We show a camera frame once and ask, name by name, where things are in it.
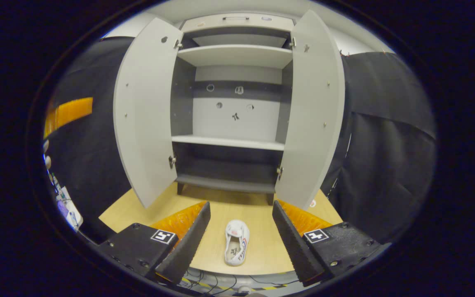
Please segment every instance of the cabinet door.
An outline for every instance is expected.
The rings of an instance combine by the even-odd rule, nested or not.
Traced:
[[[144,207],[177,178],[170,128],[170,93],[183,33],[153,19],[134,39],[120,65],[113,97],[115,137],[124,171]]]
[[[342,124],[345,83],[337,45],[329,29],[307,11],[291,32],[292,101],[277,197],[307,209],[335,152]]]

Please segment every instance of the gray shelf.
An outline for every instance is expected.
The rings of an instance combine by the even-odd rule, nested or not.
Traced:
[[[276,167],[192,158],[177,162],[177,182],[207,188],[254,193],[274,193]]]

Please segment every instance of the white sneaker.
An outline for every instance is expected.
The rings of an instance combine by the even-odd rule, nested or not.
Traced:
[[[247,224],[241,220],[232,220],[228,222],[226,225],[225,236],[225,262],[232,266],[243,264],[250,237],[250,231]]]

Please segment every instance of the cabinet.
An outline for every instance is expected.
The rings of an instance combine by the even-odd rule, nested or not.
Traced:
[[[276,192],[307,209],[331,162],[343,116],[336,43],[313,11],[294,26],[266,28],[286,36],[288,48],[261,38],[254,45],[191,42],[192,32],[213,34],[220,17],[205,17],[206,30],[185,30],[198,22],[186,21],[183,31],[156,18],[130,45],[113,98],[128,179],[144,207],[177,181]],[[225,26],[236,34],[254,34],[248,30],[257,27]]]

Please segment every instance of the cabinet shelf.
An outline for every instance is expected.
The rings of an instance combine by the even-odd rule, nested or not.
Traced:
[[[193,66],[239,65],[283,69],[292,61],[292,51],[262,45],[209,45],[180,50],[177,57]]]
[[[250,149],[262,149],[272,151],[283,151],[285,145],[275,141],[251,141],[242,139],[223,139],[216,137],[198,137],[195,135],[179,135],[172,137],[172,141],[185,143],[198,143],[234,147],[248,147]]]
[[[177,162],[177,182],[219,190],[274,193],[276,168],[269,164],[192,158]]]

